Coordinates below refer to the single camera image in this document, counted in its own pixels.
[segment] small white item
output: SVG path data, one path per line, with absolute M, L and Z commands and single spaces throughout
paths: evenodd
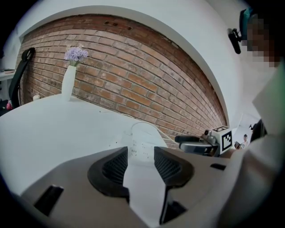
M 33 101 L 39 100 L 40 98 L 41 98 L 40 95 L 35 95 L 35 96 L 33 96 Z
M 75 66 L 68 66 L 62 81 L 61 97 L 64 101 L 69 101 L 74 87 L 74 80 L 76 74 Z

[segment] white cup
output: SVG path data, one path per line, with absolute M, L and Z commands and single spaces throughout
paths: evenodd
M 39 100 L 40 98 L 41 98 L 40 95 L 35 95 L 35 96 L 33 96 L 33 101 Z

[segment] black slot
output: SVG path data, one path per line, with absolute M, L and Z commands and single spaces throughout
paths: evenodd
M 61 196 L 62 192 L 63 192 L 62 187 L 54 185 L 49 186 L 49 188 L 34 204 L 34 207 L 44 215 L 49 216 L 54 205 L 57 203 L 59 197 Z
M 217 164 L 217 163 L 214 163 L 212 165 L 210 165 L 210 167 L 214 168 L 214 169 L 219 169 L 219 170 L 223 170 L 226 168 L 225 165 L 221 165 L 221 164 Z
M 179 215 L 183 214 L 185 211 L 187 211 L 185 207 L 183 207 L 180 203 L 173 201 L 171 204 L 167 205 L 165 217 L 161 224 L 167 223 L 175 219 Z

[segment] lavender flowers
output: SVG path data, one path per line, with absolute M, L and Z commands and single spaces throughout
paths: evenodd
M 71 66 L 77 66 L 84 57 L 88 56 L 88 52 L 80 47 L 70 48 L 66 51 L 64 59 L 69 60 Z

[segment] black grille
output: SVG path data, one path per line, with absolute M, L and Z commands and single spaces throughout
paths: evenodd
M 162 153 L 155 153 L 155 167 L 164 182 L 182 170 L 181 164 L 174 160 L 170 160 Z
M 106 162 L 103 166 L 103 175 L 109 180 L 123 185 L 124 174 L 128 167 L 128 153 L 127 151 L 121 153 L 112 160 Z

